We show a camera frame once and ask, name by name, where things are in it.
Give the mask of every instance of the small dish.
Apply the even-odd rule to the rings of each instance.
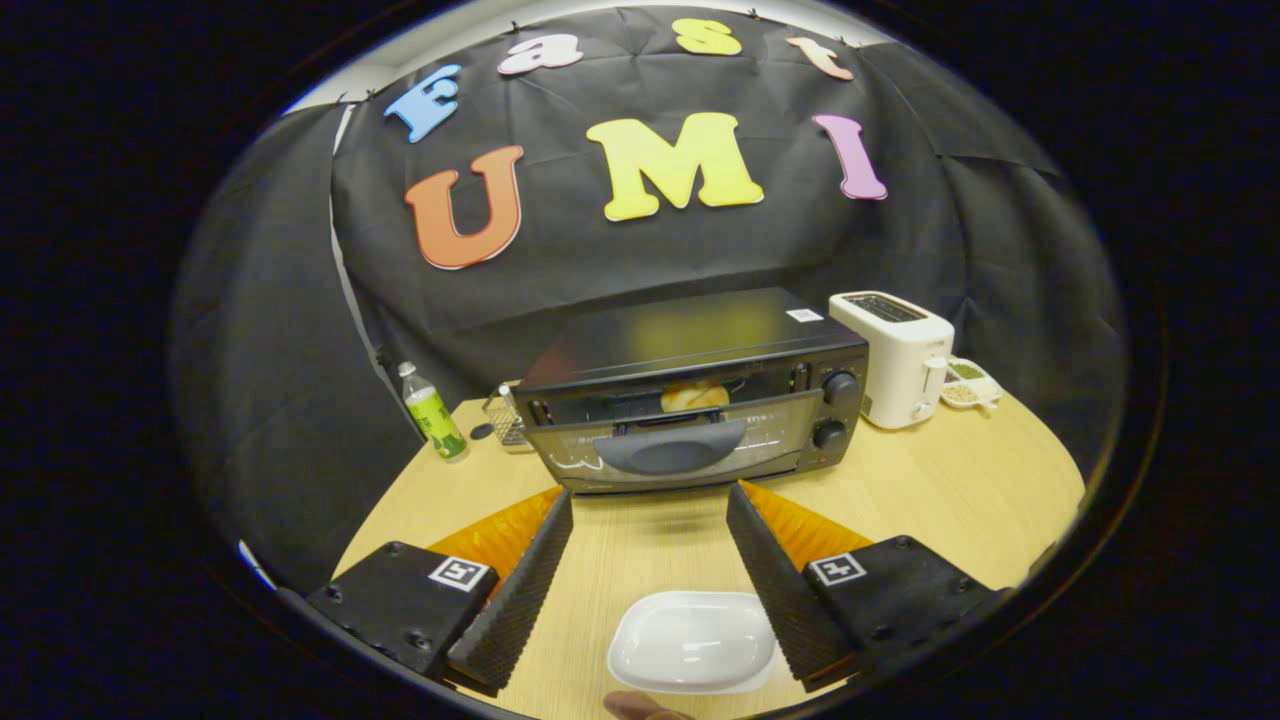
[[[735,694],[769,679],[778,643],[760,600],[671,591],[636,601],[609,646],[609,674],[641,691]]]
[[[952,407],[973,407],[977,405],[983,414],[996,409],[996,401],[1005,395],[1000,383],[977,363],[963,357],[948,361],[947,374],[942,382],[942,400]]]

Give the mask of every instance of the white bowl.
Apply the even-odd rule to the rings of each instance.
[[[671,591],[636,601],[609,646],[609,674],[634,688],[732,694],[769,679],[778,643],[758,597]]]

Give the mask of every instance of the spice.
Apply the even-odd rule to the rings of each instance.
[[[946,396],[947,400],[954,400],[956,402],[974,402],[978,400],[978,396],[964,386],[945,387],[942,388],[942,395]]]

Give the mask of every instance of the oven top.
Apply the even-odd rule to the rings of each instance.
[[[520,387],[608,382],[864,343],[782,288],[704,295],[570,318]]]

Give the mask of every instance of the toaster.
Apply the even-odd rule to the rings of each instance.
[[[650,492],[840,462],[867,360],[858,333],[760,288],[568,318],[511,392],[558,483]]]
[[[951,323],[876,291],[832,295],[828,314],[870,345],[861,406],[868,420],[893,429],[933,416],[955,340]]]

